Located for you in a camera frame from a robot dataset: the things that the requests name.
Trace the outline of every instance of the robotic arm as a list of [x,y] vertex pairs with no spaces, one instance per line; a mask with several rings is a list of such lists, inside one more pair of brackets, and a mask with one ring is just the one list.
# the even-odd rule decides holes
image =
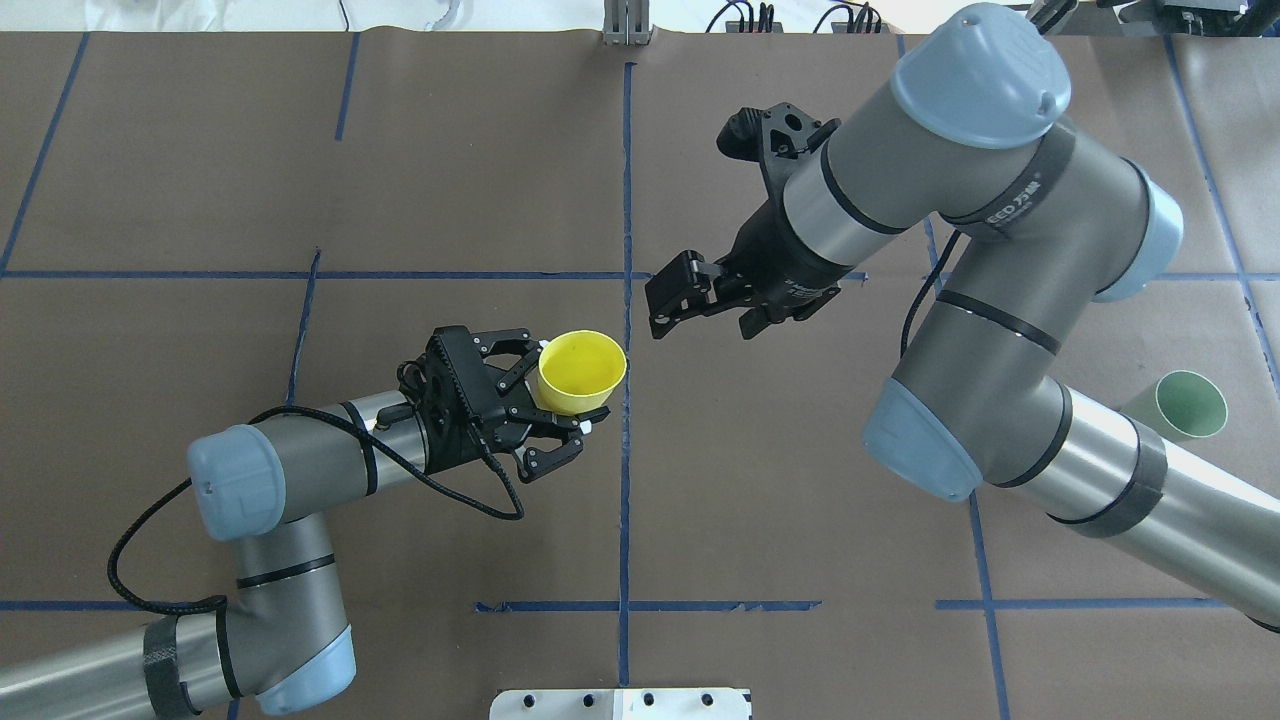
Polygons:
[[[321,410],[276,407],[197,439],[188,450],[191,486],[209,534],[234,546],[237,600],[152,603],[118,585],[131,602],[165,616],[95,646],[0,669],[0,716],[175,720],[243,696],[255,696],[268,715],[283,715],[340,693],[355,678],[356,659],[324,511],[416,479],[488,515],[522,518],[494,455],[513,455],[518,478],[531,483],[575,460],[591,423],[609,413],[538,407],[525,375],[540,352],[524,328],[438,328],[421,356],[401,364],[396,391]],[[502,356],[515,361],[497,364]],[[538,450],[531,437],[559,446]],[[428,475],[472,460],[500,478],[512,510]],[[125,534],[113,568],[160,506]]]
[[736,307],[748,340],[804,320],[937,210],[974,242],[884,384],[868,452],[943,500],[1007,488],[1280,632],[1280,501],[1046,374],[1088,304],[1139,292],[1183,231],[1069,100],[1036,28],[978,4],[844,123],[742,109],[717,143],[759,161],[769,197],[728,255],[686,251],[649,281],[650,331]]

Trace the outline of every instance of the blue plastic cover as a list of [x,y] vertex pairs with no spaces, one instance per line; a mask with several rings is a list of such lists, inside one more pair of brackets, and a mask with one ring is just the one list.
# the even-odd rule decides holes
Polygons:
[[863,430],[872,457],[920,489],[960,502],[982,484],[977,462],[960,441],[902,383],[884,383]]
[[187,448],[187,469],[205,529],[216,541],[262,534],[284,515],[284,468],[271,441],[232,425]]
[[973,147],[1027,145],[1071,101],[1062,58],[1027,18],[969,5],[899,60],[890,81],[902,110],[934,135]]
[[1138,295],[1148,282],[1165,272],[1183,246],[1183,209],[1151,179],[1147,170],[1137,164],[1133,167],[1138,168],[1138,174],[1147,186],[1147,232],[1142,236],[1142,245],[1129,269],[1110,287],[1094,295],[1094,302],[1115,302]]
[[315,707],[347,689],[356,678],[356,648],[351,644],[351,625],[302,667],[266,692],[255,696],[262,712],[288,715]]

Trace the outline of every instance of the metal bracket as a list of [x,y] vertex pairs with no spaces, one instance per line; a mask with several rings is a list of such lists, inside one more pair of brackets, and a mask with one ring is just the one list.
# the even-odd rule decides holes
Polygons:
[[622,688],[506,691],[489,720],[750,720],[751,691],[735,688]]
[[649,0],[604,0],[605,45],[649,45]]

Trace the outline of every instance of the white plastic mount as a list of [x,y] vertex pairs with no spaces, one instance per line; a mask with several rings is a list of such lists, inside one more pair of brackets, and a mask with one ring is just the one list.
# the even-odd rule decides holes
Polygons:
[[489,720],[750,720],[751,691],[622,688],[504,691]]

